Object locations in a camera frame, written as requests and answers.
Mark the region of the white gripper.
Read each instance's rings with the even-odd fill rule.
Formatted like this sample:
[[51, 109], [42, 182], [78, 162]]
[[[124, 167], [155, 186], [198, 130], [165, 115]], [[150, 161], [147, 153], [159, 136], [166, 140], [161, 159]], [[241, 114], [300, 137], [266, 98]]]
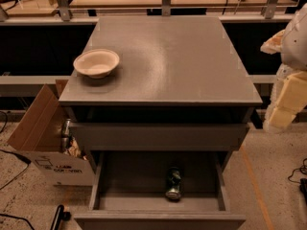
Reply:
[[[270, 55], [280, 53], [284, 33], [281, 30], [274, 34], [262, 44], [260, 51]], [[284, 131], [306, 106], [307, 72], [282, 64], [276, 73], [263, 129], [270, 133]]]

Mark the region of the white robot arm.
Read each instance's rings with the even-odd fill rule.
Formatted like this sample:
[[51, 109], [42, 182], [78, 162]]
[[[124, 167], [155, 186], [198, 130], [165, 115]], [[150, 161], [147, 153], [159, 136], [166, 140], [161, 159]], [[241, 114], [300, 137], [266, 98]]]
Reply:
[[281, 55], [263, 124], [265, 131], [277, 133], [285, 130], [307, 106], [307, 4], [260, 50]]

